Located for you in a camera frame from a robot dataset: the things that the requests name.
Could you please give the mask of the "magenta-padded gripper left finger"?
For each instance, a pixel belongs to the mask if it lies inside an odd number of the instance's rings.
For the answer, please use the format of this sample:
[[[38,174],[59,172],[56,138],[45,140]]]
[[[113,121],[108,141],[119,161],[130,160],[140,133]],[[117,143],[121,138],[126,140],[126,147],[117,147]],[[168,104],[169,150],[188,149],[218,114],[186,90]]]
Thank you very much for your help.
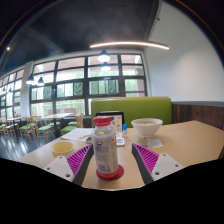
[[[93,146],[87,145],[67,157],[58,156],[44,170],[81,186],[93,154]]]

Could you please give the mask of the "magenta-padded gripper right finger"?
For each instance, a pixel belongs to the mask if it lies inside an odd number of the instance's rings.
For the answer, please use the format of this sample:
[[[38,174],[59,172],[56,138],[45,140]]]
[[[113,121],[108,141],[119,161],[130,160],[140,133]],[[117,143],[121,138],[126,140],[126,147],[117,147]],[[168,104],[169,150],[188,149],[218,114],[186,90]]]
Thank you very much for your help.
[[[132,154],[145,185],[183,169],[183,166],[167,153],[157,154],[135,143],[132,144]]]

